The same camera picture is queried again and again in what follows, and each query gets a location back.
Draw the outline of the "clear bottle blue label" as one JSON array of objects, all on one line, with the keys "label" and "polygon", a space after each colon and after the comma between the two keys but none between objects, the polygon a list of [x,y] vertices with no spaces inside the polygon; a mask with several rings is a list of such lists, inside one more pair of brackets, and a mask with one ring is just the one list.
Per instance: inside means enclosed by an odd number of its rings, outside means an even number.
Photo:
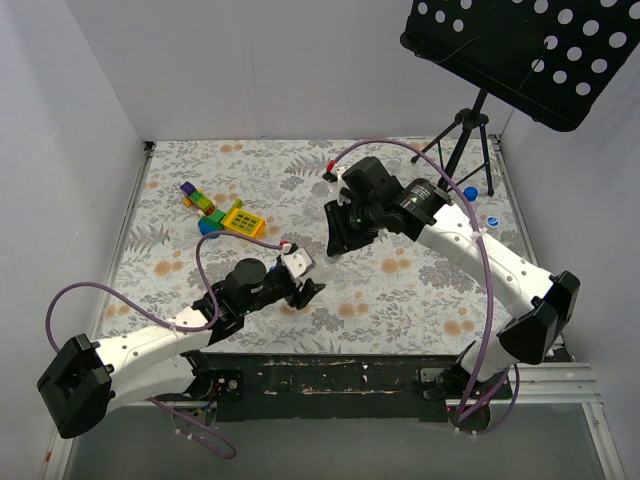
[{"label": "clear bottle blue label", "polygon": [[463,190],[463,194],[465,196],[465,198],[469,201],[469,202],[474,202],[477,200],[478,196],[479,196],[479,190],[476,187],[473,186],[467,186],[464,190]]}]

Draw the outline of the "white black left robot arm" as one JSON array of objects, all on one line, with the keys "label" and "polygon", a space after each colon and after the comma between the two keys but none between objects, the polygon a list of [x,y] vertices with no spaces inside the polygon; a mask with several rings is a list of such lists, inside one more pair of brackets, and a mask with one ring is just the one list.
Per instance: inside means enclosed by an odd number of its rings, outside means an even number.
[{"label": "white black left robot arm", "polygon": [[271,268],[243,259],[211,292],[162,325],[96,341],[65,342],[37,382],[59,435],[74,438],[122,406],[166,394],[193,400],[215,395],[216,376],[199,366],[199,351],[243,328],[247,315],[279,301],[304,309],[324,290],[300,259]]}]

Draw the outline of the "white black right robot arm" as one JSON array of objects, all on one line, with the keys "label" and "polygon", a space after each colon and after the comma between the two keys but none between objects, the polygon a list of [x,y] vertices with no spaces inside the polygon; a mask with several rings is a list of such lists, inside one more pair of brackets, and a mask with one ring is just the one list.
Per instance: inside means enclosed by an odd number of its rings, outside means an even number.
[{"label": "white black right robot arm", "polygon": [[402,185],[376,157],[348,168],[331,165],[323,178],[338,194],[324,207],[328,256],[360,250],[383,230],[401,234],[446,257],[481,286],[490,285],[493,299],[511,316],[487,342],[472,342],[427,381],[431,397],[475,397],[510,366],[543,362],[573,314],[580,288],[574,274],[553,275],[474,231],[447,192],[423,178]]}]

